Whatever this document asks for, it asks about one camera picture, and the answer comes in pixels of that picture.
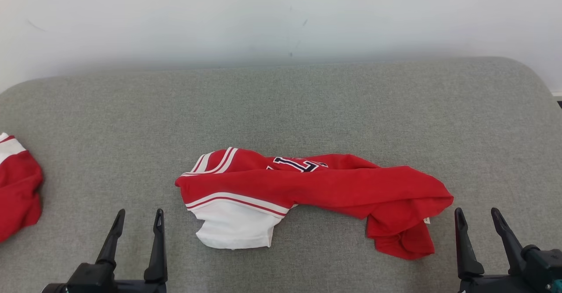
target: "cloth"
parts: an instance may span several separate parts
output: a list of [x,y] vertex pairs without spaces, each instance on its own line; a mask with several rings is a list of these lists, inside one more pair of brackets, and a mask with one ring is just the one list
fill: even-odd
[[0,134],[0,242],[41,216],[41,168],[14,136]]
[[202,155],[176,180],[188,209],[205,220],[197,237],[214,248],[271,246],[273,227],[295,205],[367,218],[377,250],[418,259],[434,253],[425,217],[452,204],[435,177],[378,167],[353,155],[264,157],[228,148]]

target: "striped trim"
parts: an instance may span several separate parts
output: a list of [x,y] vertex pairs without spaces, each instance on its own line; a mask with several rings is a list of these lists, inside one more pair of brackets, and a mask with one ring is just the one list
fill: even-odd
[[180,177],[191,177],[193,175],[200,175],[200,174],[223,173],[231,165],[232,159],[234,158],[234,155],[237,150],[238,150],[237,148],[228,147],[228,149],[224,152],[223,159],[219,162],[219,165],[217,165],[214,169],[209,171],[204,171],[204,169],[207,168],[209,157],[211,156],[212,152],[207,153],[206,155],[202,155],[197,161],[197,165],[195,165],[194,168],[195,170],[192,170],[191,172],[186,172],[182,174]]
[[17,155],[25,151],[25,148],[20,144],[17,139],[9,139],[0,143],[0,163],[3,163],[8,157]]
[[187,207],[188,211],[193,211],[218,201],[238,203],[240,205],[249,207],[251,209],[260,211],[262,213],[273,215],[278,218],[285,217],[287,212],[289,212],[289,209],[287,209],[286,207],[282,207],[275,203],[263,201],[262,199],[255,199],[249,196],[228,193],[228,192],[218,192],[218,193],[213,193],[211,195],[207,195],[202,199],[198,199],[197,201],[193,201],[191,203],[185,204],[185,207]]

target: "folded garment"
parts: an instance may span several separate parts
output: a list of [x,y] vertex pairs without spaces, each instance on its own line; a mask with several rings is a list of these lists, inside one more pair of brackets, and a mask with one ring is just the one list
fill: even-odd
[[0,242],[41,216],[37,187],[43,181],[41,168],[22,145],[0,134]]
[[418,259],[434,253],[425,217],[453,197],[435,177],[408,166],[378,167],[353,155],[264,157],[228,148],[202,155],[176,180],[207,246],[271,246],[273,227],[295,205],[306,204],[359,219],[377,250]]

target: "gray fabric surface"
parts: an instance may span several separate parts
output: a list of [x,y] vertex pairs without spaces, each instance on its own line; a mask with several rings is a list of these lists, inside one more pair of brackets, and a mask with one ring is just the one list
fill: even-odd
[[[523,245],[562,247],[562,111],[509,59],[55,77],[2,93],[0,131],[46,179],[39,223],[0,243],[6,292],[39,292],[93,262],[121,207],[116,277],[142,277],[162,207],[171,293],[456,292],[457,206],[489,274],[508,268],[493,206]],[[436,254],[378,253],[364,221],[308,206],[281,221],[270,249],[205,247],[174,181],[228,146],[352,153],[434,175],[455,196],[429,227]]]

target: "white wall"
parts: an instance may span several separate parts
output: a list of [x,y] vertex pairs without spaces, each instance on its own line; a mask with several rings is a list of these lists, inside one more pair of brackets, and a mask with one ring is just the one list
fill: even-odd
[[500,55],[562,91],[562,0],[0,0],[0,91],[36,77]]

